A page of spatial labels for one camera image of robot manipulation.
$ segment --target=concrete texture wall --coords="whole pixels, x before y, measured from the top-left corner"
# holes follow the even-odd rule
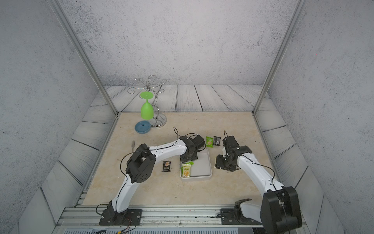
[[[104,85],[263,84],[297,0],[60,0]]]
[[[46,0],[1,1],[0,32],[0,233],[8,233],[98,89]]]
[[[269,94],[347,233],[374,230],[374,1],[309,0]]]

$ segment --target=snack package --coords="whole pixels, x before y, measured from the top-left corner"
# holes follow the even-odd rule
[[[182,177],[191,177],[191,164],[182,164]]]
[[[164,161],[162,171],[170,172],[170,165],[171,165],[171,161]]]
[[[214,136],[213,145],[218,145],[218,146],[220,146],[220,141],[221,141],[221,138],[220,138],[220,137],[216,137],[216,136]]]
[[[190,164],[190,165],[193,165],[193,162],[185,162],[184,164]]]
[[[213,138],[211,137],[206,137],[206,146],[213,148]]]

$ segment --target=white tray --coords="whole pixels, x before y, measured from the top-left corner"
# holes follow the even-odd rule
[[[183,182],[209,180],[212,177],[212,167],[208,149],[197,153],[197,160],[193,161],[193,165],[191,166],[190,177],[182,177],[181,174],[180,172],[179,176]]]

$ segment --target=blue bowl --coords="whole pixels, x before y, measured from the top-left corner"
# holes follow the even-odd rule
[[[138,122],[137,124],[135,124],[135,131],[137,133],[145,134],[149,132],[150,129],[151,129],[151,124],[146,120],[142,120]]]

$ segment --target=metal stand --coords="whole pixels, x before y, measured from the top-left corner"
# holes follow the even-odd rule
[[[128,209],[122,213],[112,216],[109,210],[104,210],[99,221],[100,226],[127,226],[140,224],[141,209]]]
[[[154,89],[159,87],[159,86],[164,85],[167,82],[167,80],[161,80],[161,84],[154,85],[153,83],[154,83],[155,79],[156,79],[155,75],[148,76],[148,80],[145,83],[140,79],[134,79],[135,85],[138,85],[138,83],[141,82],[144,85],[144,87],[143,88],[130,87],[130,88],[128,88],[127,92],[129,94],[134,94],[135,89],[144,89],[145,91],[154,93],[154,100],[151,104],[153,106],[154,115],[153,115],[152,119],[148,120],[148,122],[151,124],[151,126],[153,128],[160,128],[160,127],[165,125],[166,116],[164,114],[160,113],[160,109],[156,106],[157,98],[158,98],[157,94],[162,93],[165,90],[160,88],[159,91],[156,92]]]

